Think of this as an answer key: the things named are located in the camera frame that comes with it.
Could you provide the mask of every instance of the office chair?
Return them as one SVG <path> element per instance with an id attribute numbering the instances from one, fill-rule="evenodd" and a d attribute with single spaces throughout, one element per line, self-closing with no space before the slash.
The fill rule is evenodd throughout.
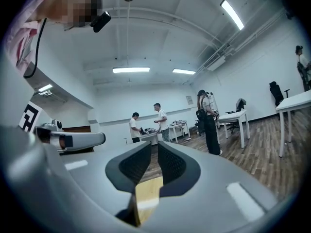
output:
<path id="1" fill-rule="evenodd" d="M 231 112 L 226 112 L 227 114 L 232 114 L 236 112 L 240 112 L 242 109 L 244 109 L 244 105 L 246 105 L 246 101 L 244 99 L 239 99 L 238 102 L 236 103 L 236 111 L 231 111 Z M 239 129 L 239 122 L 238 120 L 236 122 L 230 123 L 229 124 L 228 130 L 231 130 L 231 133 L 233 133 L 234 129 Z"/>
<path id="2" fill-rule="evenodd" d="M 283 97 L 283 94 L 281 92 L 281 89 L 280 89 L 279 85 L 276 84 L 275 81 L 271 82 L 269 85 L 270 85 L 270 91 L 271 91 L 273 97 L 276 100 L 275 105 L 276 105 L 276 107 L 278 107 L 279 104 L 282 103 L 282 101 L 284 100 L 284 97 Z M 284 92 L 286 92 L 286 98 L 288 98 L 288 91 L 289 91 L 289 89 L 284 91 Z"/>

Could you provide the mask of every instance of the black pants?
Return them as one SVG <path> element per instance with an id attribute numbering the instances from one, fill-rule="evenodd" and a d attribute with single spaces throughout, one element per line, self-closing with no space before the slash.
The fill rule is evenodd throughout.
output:
<path id="1" fill-rule="evenodd" d="M 133 140 L 133 143 L 140 142 L 140 138 L 139 137 L 132 138 L 132 140 Z"/>
<path id="2" fill-rule="evenodd" d="M 206 137 L 206 145 L 209 153 L 219 155 L 220 148 L 217 140 L 216 125 L 214 117 L 212 115 L 208 115 L 206 120 L 204 121 L 204 130 Z"/>

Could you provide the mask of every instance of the ceiling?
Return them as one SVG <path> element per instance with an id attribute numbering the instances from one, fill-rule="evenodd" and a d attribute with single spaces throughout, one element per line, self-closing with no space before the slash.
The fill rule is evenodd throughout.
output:
<path id="1" fill-rule="evenodd" d="M 128 2 L 103 0 L 112 19 L 99 33 L 83 28 L 65 34 L 97 89 L 185 83 L 191 81 L 189 75 L 172 73 L 174 68 L 197 71 L 216 51 L 232 52 L 282 9 L 279 0 L 227 1 L 244 23 L 242 31 L 220 6 L 222 0 L 133 0 L 129 19 Z M 51 47 L 60 50 L 64 39 L 50 37 Z M 151 69 L 114 74 L 113 67 Z"/>

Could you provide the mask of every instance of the white desk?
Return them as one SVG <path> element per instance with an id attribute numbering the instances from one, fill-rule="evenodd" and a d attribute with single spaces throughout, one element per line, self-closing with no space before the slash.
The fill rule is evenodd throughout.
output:
<path id="1" fill-rule="evenodd" d="M 283 156 L 284 153 L 284 141 L 285 141 L 285 129 L 284 129 L 284 112 L 287 112 L 288 115 L 288 141 L 292 141 L 292 118 L 291 111 L 299 110 L 311 106 L 311 90 L 300 93 L 296 96 L 284 99 L 282 103 L 276 108 L 280 113 L 280 122 L 281 122 L 281 146 L 279 150 L 279 157 Z"/>
<path id="2" fill-rule="evenodd" d="M 246 110 L 242 110 L 240 112 L 235 112 L 235 113 L 231 113 L 231 114 L 226 114 L 226 115 L 220 116 L 218 118 L 218 122 L 223 123 L 225 126 L 225 137 L 227 139 L 228 139 L 228 131 L 227 131 L 226 123 L 236 122 L 237 120 L 239 121 L 240 134 L 241 134 L 241 148 L 242 149 L 244 148 L 244 131 L 243 131 L 243 125 L 242 125 L 242 118 L 243 117 L 245 117 L 245 120 L 246 120 L 247 139 L 249 139 L 250 133 L 249 133 L 249 125 L 248 125 Z"/>
<path id="3" fill-rule="evenodd" d="M 160 133 L 160 132 L 154 132 L 154 133 L 151 133 L 151 134 L 142 134 L 139 138 L 142 140 L 142 139 L 145 139 L 145 138 L 152 137 L 152 138 L 155 138 L 156 143 L 159 143 L 159 139 L 157 137 L 158 133 Z"/>
<path id="4" fill-rule="evenodd" d="M 177 128 L 181 128 L 181 127 L 183 127 L 183 126 L 186 126 L 187 132 L 188 132 L 188 136 L 190 137 L 189 129 L 188 129 L 187 123 L 176 124 L 176 125 L 173 125 L 173 126 L 169 126 L 170 141 L 172 140 L 172 138 L 171 138 L 171 130 L 173 130 L 173 131 L 174 131 L 174 135 L 175 135 L 176 143 L 178 143 L 177 134 L 176 134 L 176 129 L 177 129 Z"/>

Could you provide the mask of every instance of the man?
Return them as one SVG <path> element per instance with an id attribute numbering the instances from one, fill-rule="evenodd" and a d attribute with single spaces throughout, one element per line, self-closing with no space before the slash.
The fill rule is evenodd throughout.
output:
<path id="1" fill-rule="evenodd" d="M 140 139 L 139 139 L 140 129 L 136 128 L 136 120 L 138 119 L 138 117 L 139 117 L 139 114 L 137 112 L 134 112 L 130 120 L 130 132 L 131 132 L 133 143 L 140 142 Z"/>
<path id="2" fill-rule="evenodd" d="M 158 120 L 155 121 L 155 123 L 158 123 L 160 125 L 160 130 L 162 131 L 162 139 L 165 142 L 170 141 L 170 129 L 169 125 L 167 123 L 167 117 L 165 111 L 161 110 L 161 104 L 156 103 L 154 105 L 155 111 L 159 112 Z"/>
<path id="3" fill-rule="evenodd" d="M 311 62 L 302 53 L 303 46 L 296 46 L 297 68 L 303 81 L 305 91 L 311 88 Z"/>

